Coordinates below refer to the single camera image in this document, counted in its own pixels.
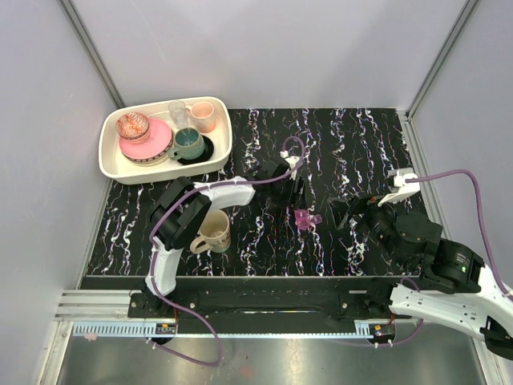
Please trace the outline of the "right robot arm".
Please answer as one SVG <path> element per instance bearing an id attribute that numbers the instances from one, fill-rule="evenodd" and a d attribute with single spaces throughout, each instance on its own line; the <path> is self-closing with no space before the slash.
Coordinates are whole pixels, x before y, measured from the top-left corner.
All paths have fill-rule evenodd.
<path id="1" fill-rule="evenodd" d="M 337 229 L 354 222 L 377 241 L 402 269 L 419 268 L 426 290 L 403 279 L 374 278 L 366 293 L 342 311 L 351 318 L 401 315 L 423 318 L 485 343 L 504 359 L 512 358 L 512 302 L 500 289 L 491 267 L 472 249 L 443 238 L 442 226 L 427 215 L 399 214 L 380 196 L 329 199 Z"/>

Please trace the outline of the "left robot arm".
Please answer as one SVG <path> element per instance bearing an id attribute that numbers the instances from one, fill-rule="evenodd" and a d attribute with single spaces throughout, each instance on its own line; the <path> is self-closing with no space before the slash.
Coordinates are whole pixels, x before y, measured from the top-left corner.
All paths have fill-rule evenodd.
<path id="1" fill-rule="evenodd" d="M 286 198 L 285 190 L 295 188 L 299 156 L 269 162 L 247 176 L 212 183 L 176 179 L 150 212 L 151 262 L 145 278 L 145 308 L 157 318 L 173 307 L 170 295 L 176 288 L 176 273 L 185 247 L 192 243 L 208 213 L 232 206 L 248 205 L 255 197 Z"/>

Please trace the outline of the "pink weekly pill organizer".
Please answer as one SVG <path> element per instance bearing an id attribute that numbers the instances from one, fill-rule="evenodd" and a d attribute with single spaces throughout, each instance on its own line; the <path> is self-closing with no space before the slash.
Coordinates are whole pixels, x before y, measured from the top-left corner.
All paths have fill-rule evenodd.
<path id="1" fill-rule="evenodd" d="M 323 222 L 320 214 L 311 215 L 307 209 L 296 209 L 294 211 L 296 227 L 299 230 L 307 230 Z"/>

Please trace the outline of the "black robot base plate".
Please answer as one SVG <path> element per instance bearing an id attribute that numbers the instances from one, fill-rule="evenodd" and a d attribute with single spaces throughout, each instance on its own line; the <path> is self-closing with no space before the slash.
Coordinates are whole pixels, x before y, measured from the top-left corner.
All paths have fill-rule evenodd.
<path id="1" fill-rule="evenodd" d="M 242 334 L 337 334 L 355 330 L 354 321 L 390 320 L 396 277 L 179 277 L 168 299 L 147 287 L 130 294 L 129 318 L 177 317 L 179 334 L 207 328 L 194 313 L 226 338 Z"/>

